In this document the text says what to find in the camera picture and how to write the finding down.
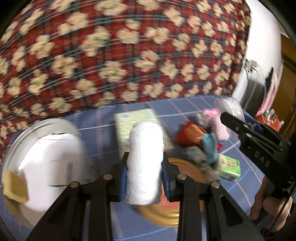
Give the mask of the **right human hand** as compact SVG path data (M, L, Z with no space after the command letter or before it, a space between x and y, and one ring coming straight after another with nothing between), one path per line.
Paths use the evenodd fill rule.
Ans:
M286 203L281 214L280 211L283 208L285 201L282 199L277 199L274 197L267 197L267 184L269 179L264 176L262 184L255 195L254 204L250 209L250 219L256 220L259 217L260 211L263 208L267 213L272 214L275 218L278 217L278 222L285 222L290 213L290 209L293 203L292 198L290 197Z

